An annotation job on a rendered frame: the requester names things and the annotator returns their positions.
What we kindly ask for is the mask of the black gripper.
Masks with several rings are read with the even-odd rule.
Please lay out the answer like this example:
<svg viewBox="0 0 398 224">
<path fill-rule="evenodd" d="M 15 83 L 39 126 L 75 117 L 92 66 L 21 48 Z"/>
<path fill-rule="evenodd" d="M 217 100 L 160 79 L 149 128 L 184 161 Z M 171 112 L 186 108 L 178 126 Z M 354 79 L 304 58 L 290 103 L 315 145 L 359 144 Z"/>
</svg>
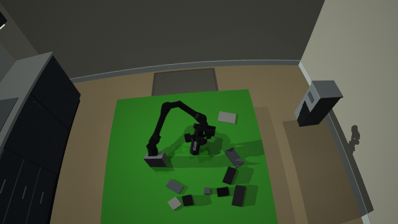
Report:
<svg viewBox="0 0 398 224">
<path fill-rule="evenodd" d="M 194 134 L 192 134 L 192 135 L 190 135 L 190 133 L 184 135 L 184 137 L 185 137 L 185 142 L 191 142 L 191 141 L 192 141 L 192 138 L 193 138 L 193 141 L 196 141 L 196 140 L 195 140 L 195 137 L 201 137 L 201 136 L 204 136 L 204 138 L 206 137 L 206 139 L 211 139 L 211 136 L 208 136 L 208 135 L 206 135 L 206 134 L 198 135 L 196 132 L 194 132 Z"/>
</svg>

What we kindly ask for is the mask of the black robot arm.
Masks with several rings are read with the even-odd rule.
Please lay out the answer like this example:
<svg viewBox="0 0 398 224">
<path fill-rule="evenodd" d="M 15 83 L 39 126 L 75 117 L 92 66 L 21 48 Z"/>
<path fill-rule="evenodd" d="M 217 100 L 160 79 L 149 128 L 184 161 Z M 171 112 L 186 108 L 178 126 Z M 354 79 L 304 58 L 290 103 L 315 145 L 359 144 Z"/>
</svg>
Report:
<svg viewBox="0 0 398 224">
<path fill-rule="evenodd" d="M 152 134 L 152 137 L 149 139 L 149 144 L 146 145 L 147 150 L 148 150 L 148 156 L 157 156 L 158 155 L 158 148 L 156 144 L 160 142 L 160 130 L 163 126 L 163 123 L 165 121 L 165 118 L 167 114 L 169 113 L 171 108 L 176 108 L 179 107 L 180 109 L 184 110 L 186 113 L 189 115 L 193 116 L 199 124 L 194 123 L 193 128 L 195 128 L 195 132 L 198 135 L 203 134 L 205 131 L 205 134 L 208 136 L 215 136 L 215 126 L 209 126 L 208 123 L 206 122 L 206 116 L 204 114 L 201 114 L 199 112 L 196 112 L 195 110 L 191 109 L 189 106 L 185 105 L 181 101 L 174 101 L 174 102 L 165 102 L 162 104 L 161 111 L 160 111 L 160 117 L 157 123 L 157 126 L 155 128 L 154 133 Z M 195 140 L 197 142 L 197 146 L 201 146 L 207 143 L 207 139 L 204 138 L 204 136 L 201 137 L 195 137 Z"/>
</svg>

